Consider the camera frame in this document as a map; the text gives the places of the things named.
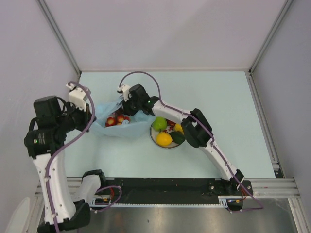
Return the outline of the green fake avocado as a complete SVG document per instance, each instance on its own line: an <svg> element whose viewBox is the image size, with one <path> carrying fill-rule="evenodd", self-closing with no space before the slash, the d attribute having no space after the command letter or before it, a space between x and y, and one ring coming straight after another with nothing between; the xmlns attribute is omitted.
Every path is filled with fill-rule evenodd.
<svg viewBox="0 0 311 233"><path fill-rule="evenodd" d="M185 136L181 132L170 132L169 135L176 144L180 145L185 141Z"/></svg>

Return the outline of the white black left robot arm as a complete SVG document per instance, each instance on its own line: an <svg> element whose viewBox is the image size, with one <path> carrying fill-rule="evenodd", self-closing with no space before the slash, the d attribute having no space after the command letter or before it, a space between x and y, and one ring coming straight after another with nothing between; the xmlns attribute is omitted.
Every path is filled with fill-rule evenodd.
<svg viewBox="0 0 311 233"><path fill-rule="evenodd" d="M45 205L44 223L39 233L59 233L78 230L91 219L90 202L95 195L107 190L102 170L87 171L72 196L65 172L64 149L76 142L66 143L69 132L80 131L81 137L89 131L95 117L83 98L81 103L66 102L57 96L47 96L34 101L36 116L24 138L29 157L39 175Z"/></svg>

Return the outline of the red fake cherry bunch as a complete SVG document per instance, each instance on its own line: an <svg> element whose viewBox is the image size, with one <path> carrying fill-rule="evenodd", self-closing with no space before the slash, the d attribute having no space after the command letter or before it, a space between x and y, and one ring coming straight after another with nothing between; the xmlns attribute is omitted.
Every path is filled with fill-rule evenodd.
<svg viewBox="0 0 311 233"><path fill-rule="evenodd" d="M130 117L126 116L123 112L123 109L120 108L108 116L108 118L105 121L104 126L105 127L118 126L118 125L130 123L130 122L131 122Z"/></svg>

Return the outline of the light blue printed plastic bag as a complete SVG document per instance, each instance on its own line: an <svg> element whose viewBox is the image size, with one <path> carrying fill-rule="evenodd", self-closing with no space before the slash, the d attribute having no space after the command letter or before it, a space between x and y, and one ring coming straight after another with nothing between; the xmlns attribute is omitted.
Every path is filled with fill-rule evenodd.
<svg viewBox="0 0 311 233"><path fill-rule="evenodd" d="M105 123L108 117L114 116L114 113L122 108L122 98L119 97L114 101L98 103L95 105L96 121L90 127L90 131L97 136L111 136L120 138L139 138L149 131L155 117L146 115L138 111L130 117L128 123L106 127Z"/></svg>

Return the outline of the yellow fake fruit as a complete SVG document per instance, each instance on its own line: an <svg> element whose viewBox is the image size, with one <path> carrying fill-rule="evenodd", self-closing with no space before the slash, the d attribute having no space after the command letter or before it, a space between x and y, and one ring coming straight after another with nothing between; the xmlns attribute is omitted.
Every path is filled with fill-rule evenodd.
<svg viewBox="0 0 311 233"><path fill-rule="evenodd" d="M174 131L184 134L183 129L182 129L181 125L179 125L179 124L175 124Z"/></svg>

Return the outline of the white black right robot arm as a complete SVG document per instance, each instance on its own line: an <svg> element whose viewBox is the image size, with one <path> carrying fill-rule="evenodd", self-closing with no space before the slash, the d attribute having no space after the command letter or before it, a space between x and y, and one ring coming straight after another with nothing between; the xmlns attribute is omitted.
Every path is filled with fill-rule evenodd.
<svg viewBox="0 0 311 233"><path fill-rule="evenodd" d="M140 84L132 87L122 84L117 88L117 92L122 95L125 113L132 116L142 111L147 115L163 117L179 124L186 141L192 147L200 149L219 170L225 191L235 195L241 190L244 175L223 154L216 143L211 125L199 109L188 111L170 106L161 96L150 97Z"/></svg>

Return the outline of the round printed white plate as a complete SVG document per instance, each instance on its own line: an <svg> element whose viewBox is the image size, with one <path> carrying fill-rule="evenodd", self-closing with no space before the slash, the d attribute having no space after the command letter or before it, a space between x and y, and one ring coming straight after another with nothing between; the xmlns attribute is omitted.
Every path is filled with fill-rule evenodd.
<svg viewBox="0 0 311 233"><path fill-rule="evenodd" d="M155 118L150 136L155 144L166 149L176 148L186 141L181 125L163 117Z"/></svg>

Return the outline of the dark brown fake mangosteen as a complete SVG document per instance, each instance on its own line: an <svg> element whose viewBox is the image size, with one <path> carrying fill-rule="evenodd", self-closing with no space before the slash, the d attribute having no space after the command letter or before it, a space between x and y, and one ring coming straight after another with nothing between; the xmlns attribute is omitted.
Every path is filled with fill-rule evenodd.
<svg viewBox="0 0 311 233"><path fill-rule="evenodd" d="M176 123L175 122L172 122L172 121L170 121L170 120L166 120L167 121L167 124L170 126L170 127L174 127L175 125L176 125Z"/></svg>

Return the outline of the yellow fake lemon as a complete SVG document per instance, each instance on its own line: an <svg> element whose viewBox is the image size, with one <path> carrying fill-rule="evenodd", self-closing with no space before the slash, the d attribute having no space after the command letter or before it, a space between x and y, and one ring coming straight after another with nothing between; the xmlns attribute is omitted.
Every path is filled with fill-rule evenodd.
<svg viewBox="0 0 311 233"><path fill-rule="evenodd" d="M172 138L168 133L161 132L157 135L156 142L158 145L166 147L172 143Z"/></svg>

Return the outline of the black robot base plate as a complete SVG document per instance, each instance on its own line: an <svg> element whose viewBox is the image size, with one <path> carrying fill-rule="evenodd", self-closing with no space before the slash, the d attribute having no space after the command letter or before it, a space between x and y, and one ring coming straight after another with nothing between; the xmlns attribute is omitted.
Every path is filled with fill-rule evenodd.
<svg viewBox="0 0 311 233"><path fill-rule="evenodd" d="M202 206L219 204L220 198L241 208L243 199L253 194L251 182L236 188L220 178L107 178L106 190L97 194L124 205Z"/></svg>

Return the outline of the green fake apple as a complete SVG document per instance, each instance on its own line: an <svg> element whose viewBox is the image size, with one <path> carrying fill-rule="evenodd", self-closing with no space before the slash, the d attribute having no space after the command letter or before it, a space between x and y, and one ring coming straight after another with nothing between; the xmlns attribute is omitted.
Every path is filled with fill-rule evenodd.
<svg viewBox="0 0 311 233"><path fill-rule="evenodd" d="M165 130L167 126L168 123L163 117L156 117L155 121L152 123L152 128L157 132Z"/></svg>

